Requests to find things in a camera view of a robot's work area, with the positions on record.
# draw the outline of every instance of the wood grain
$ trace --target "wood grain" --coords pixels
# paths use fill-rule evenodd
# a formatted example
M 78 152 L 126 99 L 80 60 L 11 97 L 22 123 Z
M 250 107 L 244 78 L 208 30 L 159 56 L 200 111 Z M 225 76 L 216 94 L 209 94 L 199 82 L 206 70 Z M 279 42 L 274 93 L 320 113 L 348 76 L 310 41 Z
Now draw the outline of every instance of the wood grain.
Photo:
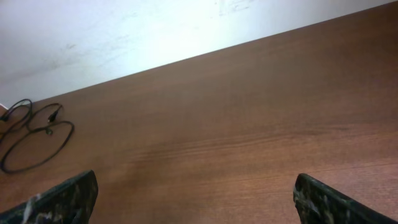
M 40 101 L 76 132 L 0 174 L 0 210 L 93 169 L 91 223 L 300 223 L 306 172 L 398 220 L 397 24 L 394 2 Z

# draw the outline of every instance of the black cord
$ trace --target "black cord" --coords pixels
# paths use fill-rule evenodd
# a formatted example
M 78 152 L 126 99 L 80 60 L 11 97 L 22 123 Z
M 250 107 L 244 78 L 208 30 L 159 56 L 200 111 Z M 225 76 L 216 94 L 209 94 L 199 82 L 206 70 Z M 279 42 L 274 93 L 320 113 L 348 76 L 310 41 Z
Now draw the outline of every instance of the black cord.
M 28 101 L 28 102 L 29 102 L 29 106 L 26 106 L 26 105 L 19 105 L 19 106 L 17 106 L 19 103 L 23 103 L 23 102 L 25 102 L 25 101 Z M 18 131 L 18 130 L 22 129 L 23 127 L 26 127 L 26 129 L 28 130 L 28 133 L 27 133 L 25 136 L 23 136 L 23 137 L 20 138 L 18 141 L 16 141 L 16 142 L 7 150 L 7 152 L 5 153 L 5 155 L 2 157 L 2 159 L 1 159 L 1 161 L 0 161 L 0 169 L 1 169 L 3 172 L 7 173 L 7 174 L 15 174 L 15 173 L 18 173 L 18 172 L 27 171 L 27 170 L 29 170 L 29 169 L 33 169 L 33 168 L 35 168 L 35 167 L 41 166 L 42 164 L 46 163 L 47 161 L 49 161 L 50 159 L 52 159 L 54 156 L 56 156 L 56 155 L 63 149 L 63 147 L 67 144 L 67 142 L 69 141 L 70 137 L 72 136 L 72 134 L 73 134 L 73 132 L 74 132 L 74 130 L 75 130 L 75 125 L 74 125 L 72 122 L 70 122 L 70 121 L 59 121 L 59 122 L 57 122 L 57 123 L 53 123 L 53 122 L 55 121 L 55 118 L 56 118 L 57 115 L 58 115 L 58 112 L 60 111 L 61 108 L 63 108 L 63 106 L 62 106 L 61 104 L 59 104 L 59 103 L 52 103 L 52 104 L 46 105 L 46 106 L 44 106 L 43 108 L 41 108 L 41 109 L 39 109 L 38 111 L 36 111 L 35 113 L 33 113 L 32 101 L 30 101 L 29 99 L 24 99 L 24 100 L 18 101 L 16 104 L 14 104 L 9 110 L 7 110 L 7 111 L 0 117 L 0 119 L 3 120 L 3 121 L 7 121 L 8 118 L 9 118 L 9 116 L 10 116 L 17 108 L 20 108 L 21 106 L 22 106 L 22 107 L 27 107 L 27 108 L 29 109 L 28 112 L 27 112 L 27 114 L 26 114 L 21 120 L 19 120 L 19 121 L 16 122 L 15 124 L 13 124 L 5 133 L 0 133 L 0 134 L 2 134 L 2 136 L 1 136 L 1 138 L 0 138 L 0 144 L 1 144 L 2 140 L 3 140 L 8 134 L 13 133 L 13 132 L 15 132 L 15 131 Z M 57 110 L 55 110 L 55 112 L 53 112 L 53 113 L 49 116 L 48 122 L 49 122 L 50 124 L 49 124 L 49 125 L 46 125 L 46 126 L 44 126 L 44 127 L 41 127 L 41 128 L 32 129 L 29 125 L 30 125 L 30 122 L 33 120 L 33 118 L 34 118 L 39 112 L 41 112 L 41 111 L 43 111 L 44 109 L 49 108 L 49 107 L 51 107 L 51 106 L 58 106 L 58 108 L 57 108 Z M 23 123 L 23 125 L 22 125 L 20 128 L 14 129 L 14 127 L 16 127 L 18 124 L 22 123 L 25 119 L 27 119 L 27 120 L 25 121 L 25 123 Z M 49 157 L 47 157 L 47 158 L 44 159 L 43 161 L 41 161 L 41 162 L 39 162 L 39 163 L 37 163 L 37 164 L 34 164 L 34 165 L 32 165 L 32 166 L 29 166 L 29 167 L 25 167 L 25 168 L 21 168 L 21 169 L 17 169 L 17 170 L 10 170 L 10 169 L 8 169 L 8 168 L 6 167 L 6 160 L 7 160 L 8 155 L 9 155 L 9 154 L 11 153 L 11 151 L 12 151 L 19 143 L 21 143 L 25 138 L 27 138 L 27 137 L 30 136 L 31 134 L 39 133 L 39 132 L 41 132 L 41 131 L 45 131 L 46 134 L 51 135 L 51 134 L 52 134 L 52 130 L 51 130 L 50 128 L 51 128 L 51 127 L 54 127 L 54 126 L 57 126 L 57 125 L 59 125 L 59 124 L 68 124 L 68 125 L 70 125 L 70 131 L 69 131 L 69 134 L 68 134 L 67 138 L 64 140 L 64 142 L 61 144 L 61 146 L 60 146 L 52 155 L 50 155 Z

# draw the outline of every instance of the wall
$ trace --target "wall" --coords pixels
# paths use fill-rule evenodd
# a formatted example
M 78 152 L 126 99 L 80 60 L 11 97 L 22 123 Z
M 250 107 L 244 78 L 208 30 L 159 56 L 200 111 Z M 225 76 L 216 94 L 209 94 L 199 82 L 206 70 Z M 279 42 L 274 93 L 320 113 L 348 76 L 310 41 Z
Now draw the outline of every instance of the wall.
M 3 0 L 0 102 L 41 100 L 391 0 Z

